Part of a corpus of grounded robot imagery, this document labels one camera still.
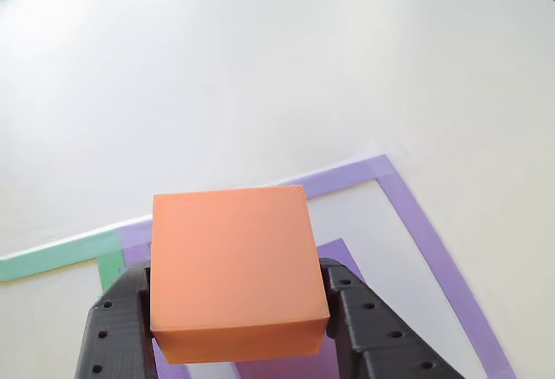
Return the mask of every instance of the white table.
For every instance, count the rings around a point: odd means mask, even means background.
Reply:
[[[517,375],[555,376],[552,0],[0,0],[0,36],[3,255],[386,153]]]

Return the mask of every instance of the purple tape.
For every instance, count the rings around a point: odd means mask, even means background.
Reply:
[[[383,175],[394,172],[394,170],[388,157],[381,155],[287,181],[280,184],[280,186],[303,186],[306,198],[314,199],[363,182],[376,180]]]
[[[516,378],[492,327],[440,236],[398,172],[378,178],[397,214],[428,262],[489,378]]]
[[[333,258],[348,266],[360,279],[362,274],[342,239],[318,247],[320,258]],[[323,339],[320,352],[314,356],[287,357],[235,363],[241,379],[339,379],[336,344]]]
[[[152,220],[141,221],[118,229],[118,238],[126,268],[134,268],[142,262],[150,260],[152,233]]]
[[[415,197],[386,155],[315,173],[287,181],[281,185],[303,185],[307,199],[313,199],[371,180],[379,182],[382,190],[386,193],[389,201],[420,249],[422,256],[428,262],[438,284],[443,289],[455,314],[460,320],[460,324],[465,329],[470,342],[474,346],[488,378],[514,379],[516,376],[506,358],[505,352],[501,348],[470,287],[460,274],[455,262],[441,242],[439,235],[418,206]],[[119,230],[120,233],[123,233],[121,235],[121,245],[124,249],[126,265],[128,265],[127,261],[130,265],[136,265],[134,262],[137,262],[137,257],[144,256],[146,249],[130,251],[127,256],[125,249],[151,242],[152,220],[122,227]],[[261,377],[270,376],[268,376],[268,372],[265,372]]]
[[[154,360],[158,370],[159,379],[191,379],[189,369],[183,364],[170,364],[166,362],[162,350],[153,339]]]

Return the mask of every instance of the green tape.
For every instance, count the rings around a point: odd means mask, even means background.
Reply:
[[[123,268],[125,268],[125,261],[121,251],[98,257],[98,272],[101,276],[101,285],[104,292],[120,276]]]
[[[112,252],[121,254],[117,229],[0,260],[0,281],[7,282],[30,277],[37,273],[112,254]]]

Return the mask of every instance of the orange block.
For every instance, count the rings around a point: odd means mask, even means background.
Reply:
[[[169,363],[318,352],[330,314],[302,186],[154,196],[151,264]]]

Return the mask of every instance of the black object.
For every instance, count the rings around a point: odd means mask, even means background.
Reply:
[[[320,267],[342,379],[462,378],[346,266],[321,258]],[[127,269],[96,302],[75,379],[158,378],[149,281],[150,268]]]

